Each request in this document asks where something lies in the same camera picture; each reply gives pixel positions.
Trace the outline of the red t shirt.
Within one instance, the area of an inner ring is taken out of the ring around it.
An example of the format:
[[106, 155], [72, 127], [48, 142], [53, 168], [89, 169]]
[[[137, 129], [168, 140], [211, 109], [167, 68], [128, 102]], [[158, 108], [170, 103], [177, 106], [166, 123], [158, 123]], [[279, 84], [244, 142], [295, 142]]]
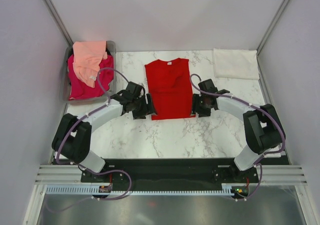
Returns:
[[193, 90], [190, 82], [189, 60], [157, 59], [145, 66], [148, 93], [156, 115], [153, 121], [192, 118]]

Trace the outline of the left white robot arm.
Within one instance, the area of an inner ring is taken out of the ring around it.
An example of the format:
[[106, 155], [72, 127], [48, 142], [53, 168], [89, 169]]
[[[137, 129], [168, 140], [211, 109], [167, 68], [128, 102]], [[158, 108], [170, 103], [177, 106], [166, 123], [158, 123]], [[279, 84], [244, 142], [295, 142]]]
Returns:
[[106, 181], [110, 170], [105, 160], [91, 151], [91, 136], [102, 125], [113, 119], [132, 113], [133, 119], [145, 119], [156, 115], [152, 95], [145, 88], [129, 82], [123, 89], [107, 97], [107, 101], [84, 115], [65, 114], [59, 123], [51, 147], [56, 152], [56, 163], [64, 165], [64, 156], [70, 162], [92, 172], [99, 182]]

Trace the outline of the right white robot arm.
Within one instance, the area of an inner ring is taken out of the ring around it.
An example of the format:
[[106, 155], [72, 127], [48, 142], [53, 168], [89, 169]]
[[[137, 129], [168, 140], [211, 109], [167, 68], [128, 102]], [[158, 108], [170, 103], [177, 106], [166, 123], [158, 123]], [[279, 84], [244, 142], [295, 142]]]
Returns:
[[234, 166], [229, 169], [233, 181], [242, 181], [247, 170], [257, 166], [266, 155], [280, 154], [285, 149], [286, 135], [273, 105], [249, 103], [226, 89], [218, 90], [211, 79], [191, 85], [200, 92], [192, 97], [193, 114], [209, 117], [214, 109], [243, 122], [246, 146], [234, 158]]

